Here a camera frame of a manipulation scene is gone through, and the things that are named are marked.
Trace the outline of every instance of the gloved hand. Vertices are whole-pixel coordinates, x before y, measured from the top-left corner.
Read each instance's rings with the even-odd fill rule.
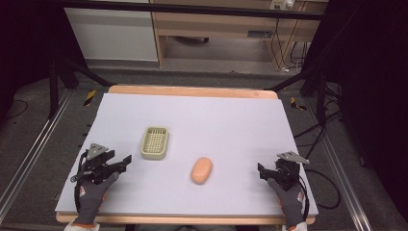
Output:
[[[119,178],[119,172],[114,172],[104,182],[95,185],[89,181],[84,181],[80,188],[79,202],[81,208],[78,217],[72,225],[82,227],[93,227],[96,214],[104,200],[106,190]]]
[[[286,217],[288,228],[297,226],[303,222],[302,207],[304,194],[298,185],[293,186],[288,191],[284,191],[272,178],[268,179],[268,184],[276,191],[281,203],[281,209]]]

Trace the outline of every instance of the wall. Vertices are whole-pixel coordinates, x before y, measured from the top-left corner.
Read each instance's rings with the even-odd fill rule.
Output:
[[[65,12],[87,60],[158,61],[151,13],[87,9]]]

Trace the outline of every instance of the person's right hand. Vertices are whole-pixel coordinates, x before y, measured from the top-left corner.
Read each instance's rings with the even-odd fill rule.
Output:
[[[303,222],[302,206],[304,194],[299,185],[291,187],[284,191],[279,184],[272,178],[268,179],[268,184],[276,191],[281,203],[281,209],[286,217],[288,230]]]

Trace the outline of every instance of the person's left hand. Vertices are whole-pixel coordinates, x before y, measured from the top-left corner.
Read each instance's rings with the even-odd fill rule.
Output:
[[[104,182],[95,185],[90,181],[84,181],[80,186],[79,209],[78,217],[73,221],[72,225],[82,227],[93,227],[96,214],[104,200],[106,190],[119,178],[119,172],[114,172]]]

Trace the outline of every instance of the glove logo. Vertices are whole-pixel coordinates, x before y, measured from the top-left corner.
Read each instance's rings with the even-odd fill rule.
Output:
[[[298,200],[300,203],[302,203],[304,197],[305,197],[305,195],[303,194],[303,192],[299,192],[299,194],[297,195],[297,200]]]
[[[79,188],[79,197],[85,195],[86,193],[87,193],[87,192],[85,192],[84,187],[81,186],[81,187]]]

